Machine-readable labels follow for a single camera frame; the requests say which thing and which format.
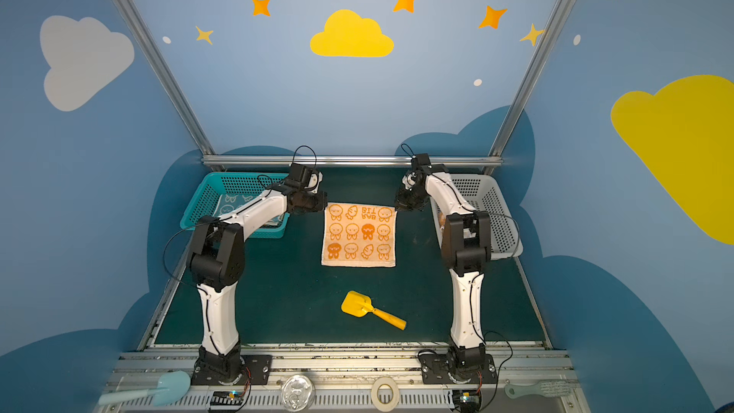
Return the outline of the orange patterned towel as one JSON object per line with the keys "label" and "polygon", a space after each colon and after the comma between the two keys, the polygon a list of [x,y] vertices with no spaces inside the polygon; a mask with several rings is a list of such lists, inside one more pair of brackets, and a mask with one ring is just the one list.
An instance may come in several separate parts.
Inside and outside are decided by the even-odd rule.
{"label": "orange patterned towel", "polygon": [[394,268],[397,212],[391,206],[330,203],[325,212],[321,264]]}

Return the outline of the grey plastic basket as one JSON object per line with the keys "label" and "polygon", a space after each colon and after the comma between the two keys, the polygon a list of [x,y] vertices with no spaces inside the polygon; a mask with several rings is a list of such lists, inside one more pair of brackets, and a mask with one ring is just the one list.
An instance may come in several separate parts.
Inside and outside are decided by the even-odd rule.
{"label": "grey plastic basket", "polygon": [[451,180],[454,190],[464,198],[465,207],[472,206],[489,215],[491,260],[523,254],[519,229],[496,180],[481,174],[440,173],[439,176],[446,182]]}

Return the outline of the blue bunny towel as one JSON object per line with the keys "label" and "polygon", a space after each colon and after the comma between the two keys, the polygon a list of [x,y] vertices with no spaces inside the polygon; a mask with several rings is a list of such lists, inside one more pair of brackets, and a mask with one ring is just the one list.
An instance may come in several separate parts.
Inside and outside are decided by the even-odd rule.
{"label": "blue bunny towel", "polygon": [[[237,208],[244,206],[246,203],[252,201],[253,199],[254,199],[253,195],[241,195],[241,194],[221,195],[218,200],[218,204],[213,212],[213,216],[221,217],[223,214],[227,214],[227,213],[232,212],[233,210],[237,210]],[[284,220],[285,220],[285,215],[281,214],[271,219],[269,222],[265,223],[265,226],[269,228],[279,227],[283,224]]]}

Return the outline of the teal plastic basket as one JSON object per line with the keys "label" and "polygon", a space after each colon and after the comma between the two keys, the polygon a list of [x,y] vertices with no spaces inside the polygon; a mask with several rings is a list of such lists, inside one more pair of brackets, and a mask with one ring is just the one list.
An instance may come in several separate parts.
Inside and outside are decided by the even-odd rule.
{"label": "teal plastic basket", "polygon": [[254,200],[270,184],[285,179],[286,173],[211,172],[195,190],[180,221],[181,229],[192,229],[203,216],[220,217]]}

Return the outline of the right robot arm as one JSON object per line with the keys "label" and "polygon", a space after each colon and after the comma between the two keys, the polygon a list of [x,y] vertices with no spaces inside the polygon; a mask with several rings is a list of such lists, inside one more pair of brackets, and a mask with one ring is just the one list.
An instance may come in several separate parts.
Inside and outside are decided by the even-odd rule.
{"label": "right robot arm", "polygon": [[449,355],[460,368],[479,366],[486,357],[480,309],[481,286],[491,257],[490,216],[464,198],[445,166],[418,154],[403,176],[395,207],[398,211],[419,210],[429,201],[445,216],[440,247],[453,292]]}

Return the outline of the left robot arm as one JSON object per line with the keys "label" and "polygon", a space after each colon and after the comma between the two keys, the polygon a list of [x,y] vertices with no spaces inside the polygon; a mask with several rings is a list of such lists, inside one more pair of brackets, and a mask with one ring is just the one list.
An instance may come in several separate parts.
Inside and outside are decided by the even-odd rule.
{"label": "left robot arm", "polygon": [[220,217],[196,225],[187,269],[202,303],[204,336],[197,366],[227,380],[242,372],[241,340],[236,328],[235,293],[246,265],[245,244],[265,223],[286,213],[321,212],[327,204],[322,174],[305,182],[292,178],[269,185],[260,195]]}

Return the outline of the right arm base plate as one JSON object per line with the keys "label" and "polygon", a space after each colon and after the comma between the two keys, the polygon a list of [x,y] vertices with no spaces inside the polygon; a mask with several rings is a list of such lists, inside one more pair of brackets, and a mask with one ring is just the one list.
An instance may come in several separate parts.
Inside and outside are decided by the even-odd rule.
{"label": "right arm base plate", "polygon": [[446,354],[422,350],[417,359],[424,384],[493,384],[498,380],[493,358],[482,348],[450,349]]}

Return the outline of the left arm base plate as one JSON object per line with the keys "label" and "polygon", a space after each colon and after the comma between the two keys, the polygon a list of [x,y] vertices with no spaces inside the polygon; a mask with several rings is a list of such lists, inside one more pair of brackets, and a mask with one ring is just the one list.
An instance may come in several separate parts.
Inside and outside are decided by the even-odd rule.
{"label": "left arm base plate", "polygon": [[192,385],[237,386],[266,385],[271,374],[273,357],[270,355],[225,356],[204,351],[195,361]]}

